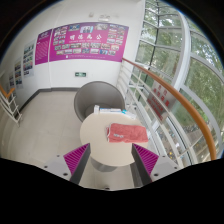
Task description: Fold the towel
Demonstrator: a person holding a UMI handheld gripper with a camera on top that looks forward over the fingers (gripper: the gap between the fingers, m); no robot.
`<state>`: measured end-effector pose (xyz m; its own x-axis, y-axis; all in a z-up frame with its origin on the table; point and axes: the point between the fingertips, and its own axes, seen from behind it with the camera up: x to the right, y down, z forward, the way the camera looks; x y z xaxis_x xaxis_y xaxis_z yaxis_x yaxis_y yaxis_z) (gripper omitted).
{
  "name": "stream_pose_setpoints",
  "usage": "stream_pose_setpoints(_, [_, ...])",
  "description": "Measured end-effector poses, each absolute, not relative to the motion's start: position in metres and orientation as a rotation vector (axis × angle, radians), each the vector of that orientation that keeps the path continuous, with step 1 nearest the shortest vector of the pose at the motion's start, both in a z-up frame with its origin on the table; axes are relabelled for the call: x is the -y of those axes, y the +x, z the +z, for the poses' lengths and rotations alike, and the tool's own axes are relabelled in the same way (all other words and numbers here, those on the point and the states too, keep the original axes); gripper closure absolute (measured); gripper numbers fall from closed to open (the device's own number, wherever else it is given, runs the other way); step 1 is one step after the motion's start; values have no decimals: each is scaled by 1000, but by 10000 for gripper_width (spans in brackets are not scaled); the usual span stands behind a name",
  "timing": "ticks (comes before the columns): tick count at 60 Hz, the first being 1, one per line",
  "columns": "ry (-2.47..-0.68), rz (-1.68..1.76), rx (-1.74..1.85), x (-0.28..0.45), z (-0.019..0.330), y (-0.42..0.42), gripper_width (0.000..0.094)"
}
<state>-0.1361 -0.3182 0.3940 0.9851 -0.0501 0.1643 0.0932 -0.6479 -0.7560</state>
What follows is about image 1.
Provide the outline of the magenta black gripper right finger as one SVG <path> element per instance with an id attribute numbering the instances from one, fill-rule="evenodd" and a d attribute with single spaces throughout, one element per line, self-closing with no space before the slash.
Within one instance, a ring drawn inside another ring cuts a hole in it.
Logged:
<path id="1" fill-rule="evenodd" d="M 142 184 L 147 185 L 151 183 L 152 180 L 150 175 L 158 161 L 159 156 L 137 144 L 132 144 L 131 153 L 134 158 Z"/>

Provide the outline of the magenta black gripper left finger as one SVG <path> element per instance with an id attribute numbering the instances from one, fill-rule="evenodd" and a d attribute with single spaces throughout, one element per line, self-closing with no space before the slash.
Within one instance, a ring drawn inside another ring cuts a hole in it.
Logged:
<path id="1" fill-rule="evenodd" d="M 90 156 L 90 144 L 85 144 L 64 155 L 65 163 L 70 170 L 70 181 L 79 184 Z"/>

